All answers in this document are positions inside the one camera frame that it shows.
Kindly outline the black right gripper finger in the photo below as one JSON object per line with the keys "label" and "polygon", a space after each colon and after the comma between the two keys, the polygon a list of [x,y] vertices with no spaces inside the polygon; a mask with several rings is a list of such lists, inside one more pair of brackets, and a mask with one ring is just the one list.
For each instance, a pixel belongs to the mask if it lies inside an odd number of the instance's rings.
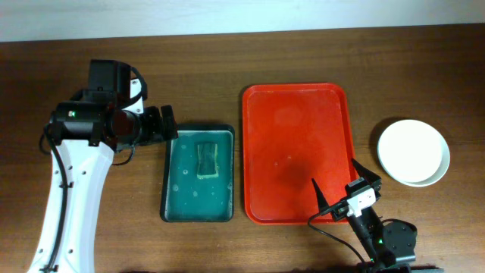
{"label": "black right gripper finger", "polygon": [[373,171],[368,170],[366,167],[361,165],[354,158],[352,159],[352,165],[360,177],[363,177],[367,182],[380,182],[381,177],[375,174]]}
{"label": "black right gripper finger", "polygon": [[320,187],[318,186],[317,181],[312,178],[311,179],[312,185],[314,187],[317,204],[318,204],[318,211],[319,212],[328,212],[330,205],[328,204],[327,200],[324,197],[323,192],[321,191]]}

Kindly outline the white plate with green stain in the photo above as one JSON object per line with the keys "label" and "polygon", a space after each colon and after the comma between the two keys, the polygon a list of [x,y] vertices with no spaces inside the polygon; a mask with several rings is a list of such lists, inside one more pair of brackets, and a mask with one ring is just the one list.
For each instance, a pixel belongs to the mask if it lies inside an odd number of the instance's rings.
{"label": "white plate with green stain", "polygon": [[377,155],[391,178],[411,187],[436,183],[450,163],[449,147],[440,132],[412,119],[394,122],[382,132]]}

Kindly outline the yellow green sponge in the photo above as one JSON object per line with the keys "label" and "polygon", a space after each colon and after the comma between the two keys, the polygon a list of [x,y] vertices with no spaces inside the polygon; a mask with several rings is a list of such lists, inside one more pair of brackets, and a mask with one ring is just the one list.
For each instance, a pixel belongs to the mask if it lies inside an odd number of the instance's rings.
{"label": "yellow green sponge", "polygon": [[219,175],[217,164],[218,145],[216,143],[199,143],[197,145],[198,179],[216,178]]}

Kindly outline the red plastic tray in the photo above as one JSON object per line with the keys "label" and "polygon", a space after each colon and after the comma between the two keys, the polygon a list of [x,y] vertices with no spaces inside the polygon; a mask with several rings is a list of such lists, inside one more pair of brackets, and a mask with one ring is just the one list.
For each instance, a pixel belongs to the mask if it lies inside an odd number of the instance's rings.
{"label": "red plastic tray", "polygon": [[305,224],[355,180],[344,90],[334,83],[264,84],[242,94],[244,207],[256,224]]}

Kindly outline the light blue plate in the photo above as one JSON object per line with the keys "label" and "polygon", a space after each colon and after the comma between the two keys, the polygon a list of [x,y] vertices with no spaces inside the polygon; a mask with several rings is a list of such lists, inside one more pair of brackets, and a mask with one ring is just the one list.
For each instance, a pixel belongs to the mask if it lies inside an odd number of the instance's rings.
{"label": "light blue plate", "polygon": [[439,131],[433,130],[407,154],[403,177],[398,182],[410,187],[431,186],[445,176],[450,162],[447,142]]}

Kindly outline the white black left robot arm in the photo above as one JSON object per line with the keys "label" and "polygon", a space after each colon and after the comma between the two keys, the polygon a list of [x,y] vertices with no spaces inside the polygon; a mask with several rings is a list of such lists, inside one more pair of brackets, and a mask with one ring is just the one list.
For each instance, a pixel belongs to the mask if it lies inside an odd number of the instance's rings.
{"label": "white black left robot arm", "polygon": [[170,105],[144,107],[146,91],[82,89],[52,112],[42,140],[52,179],[31,272],[93,272],[99,206],[114,156],[172,140]]}

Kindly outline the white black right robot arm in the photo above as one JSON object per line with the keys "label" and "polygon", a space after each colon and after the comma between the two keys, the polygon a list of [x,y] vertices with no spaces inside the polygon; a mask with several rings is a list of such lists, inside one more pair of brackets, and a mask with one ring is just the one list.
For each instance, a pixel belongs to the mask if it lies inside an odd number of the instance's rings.
{"label": "white black right robot arm", "polygon": [[[333,205],[328,204],[316,180],[311,181],[318,202],[318,213],[308,219],[307,225],[356,254],[360,272],[410,272],[410,264],[416,260],[418,229],[407,221],[381,219],[372,208],[381,197],[381,177],[354,159],[352,165],[358,179],[345,186],[346,195]],[[335,222],[343,219],[348,221],[370,258],[368,262],[348,242],[312,224],[313,220],[325,215],[330,215]]]}

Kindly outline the dark green water tray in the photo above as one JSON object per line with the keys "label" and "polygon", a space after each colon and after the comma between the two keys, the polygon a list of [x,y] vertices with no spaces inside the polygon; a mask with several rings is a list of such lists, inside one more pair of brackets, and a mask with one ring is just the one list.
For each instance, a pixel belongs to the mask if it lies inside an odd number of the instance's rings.
{"label": "dark green water tray", "polygon": [[[216,178],[196,176],[199,143],[218,145]],[[167,143],[160,216],[166,222],[227,222],[234,211],[235,132],[229,124],[182,124]]]}

